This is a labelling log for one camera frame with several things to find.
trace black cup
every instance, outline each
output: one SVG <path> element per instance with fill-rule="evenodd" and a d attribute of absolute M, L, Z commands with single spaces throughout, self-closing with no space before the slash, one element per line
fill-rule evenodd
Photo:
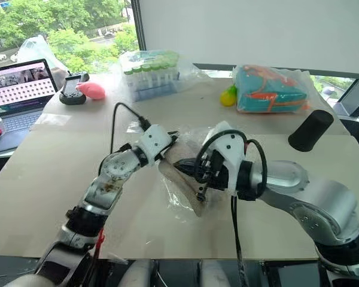
<path fill-rule="evenodd" d="M 310 151 L 333 121 L 330 113 L 317 109 L 288 137 L 288 143 L 298 151 Z"/>

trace window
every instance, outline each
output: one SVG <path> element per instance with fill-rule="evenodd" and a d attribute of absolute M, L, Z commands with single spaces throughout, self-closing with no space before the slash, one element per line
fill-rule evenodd
<path fill-rule="evenodd" d="M 233 78 L 232 71 L 203 70 L 210 78 Z"/>
<path fill-rule="evenodd" d="M 352 85 L 355 79 L 311 76 L 315 88 L 328 103 L 336 103 Z"/>
<path fill-rule="evenodd" d="M 120 54 L 138 50 L 131 2 L 0 0 L 0 66 L 45 58 L 45 41 L 71 72 L 107 71 Z"/>

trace white table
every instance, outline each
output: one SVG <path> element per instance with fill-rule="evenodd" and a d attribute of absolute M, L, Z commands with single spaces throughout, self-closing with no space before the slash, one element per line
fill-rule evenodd
<path fill-rule="evenodd" d="M 268 160 L 296 161 L 311 173 L 347 185 L 359 201 L 359 146 L 337 117 L 311 152 L 298 152 L 288 145 L 287 136 L 306 114 L 238 114 L 218 101 L 230 83 L 216 80 L 133 107 L 167 130 L 211 127 L 227 120 L 258 139 Z M 112 104 L 128 100 L 118 82 L 106 86 L 106 91 L 105 102 L 88 101 L 84 106 L 64 106 L 54 97 L 43 120 L 3 168 L 0 255 L 40 257 L 65 222 L 65 212 L 78 203 L 96 176 L 109 150 Z M 317 107 L 330 109 L 321 102 Z M 125 112 L 119 116 L 115 146 L 138 136 L 124 132 L 132 117 Z M 132 176 L 107 220 L 101 256 L 111 252 L 124 258 L 236 258 L 230 202 L 197 218 L 175 205 L 177 201 L 169 202 L 166 184 L 156 166 Z M 178 190 L 174 192 L 185 203 Z M 317 257 L 298 222 L 262 201 L 239 201 L 238 224 L 245 258 Z"/>

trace black cylinder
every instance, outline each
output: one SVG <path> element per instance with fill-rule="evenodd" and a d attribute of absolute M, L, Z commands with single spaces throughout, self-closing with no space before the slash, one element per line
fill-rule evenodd
<path fill-rule="evenodd" d="M 327 260 L 338 265 L 359 264 L 359 235 L 354 240 L 338 246 L 327 246 L 315 242 L 319 253 Z"/>
<path fill-rule="evenodd" d="M 69 219 L 66 227 L 87 237 L 96 237 L 108 218 L 106 215 L 96 214 L 78 206 L 68 210 L 66 217 Z"/>
<path fill-rule="evenodd" d="M 317 109 L 288 137 L 288 143 L 298 151 L 310 151 L 333 121 L 330 113 Z"/>

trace test tube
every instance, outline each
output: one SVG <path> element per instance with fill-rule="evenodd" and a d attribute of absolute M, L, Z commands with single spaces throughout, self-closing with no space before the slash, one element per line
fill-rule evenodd
<path fill-rule="evenodd" d="M 124 71 L 126 84 L 130 89 L 135 89 L 135 84 L 133 82 L 133 71 L 132 69 L 125 69 Z"/>
<path fill-rule="evenodd" d="M 151 66 L 149 64 L 142 65 L 142 76 L 144 78 L 144 83 L 146 88 L 153 88 L 153 79 L 151 76 Z"/>
<path fill-rule="evenodd" d="M 161 67 L 159 64 L 151 64 L 151 75 L 153 80 L 153 86 L 155 87 L 161 87 L 160 69 Z"/>
<path fill-rule="evenodd" d="M 163 63 L 161 65 L 161 80 L 162 80 L 162 85 L 163 86 L 169 84 L 168 67 L 169 67 L 169 65 L 167 63 Z"/>
<path fill-rule="evenodd" d="M 169 62 L 169 74 L 170 74 L 170 77 L 171 77 L 172 81 L 177 80 L 177 74 L 178 74 L 177 63 L 174 60 L 171 60 Z"/>
<path fill-rule="evenodd" d="M 132 68 L 132 72 L 133 72 L 133 76 L 134 76 L 134 83 L 136 84 L 136 89 L 135 90 L 142 90 L 143 87 L 143 83 L 142 83 L 142 68 L 140 66 L 134 67 Z"/>

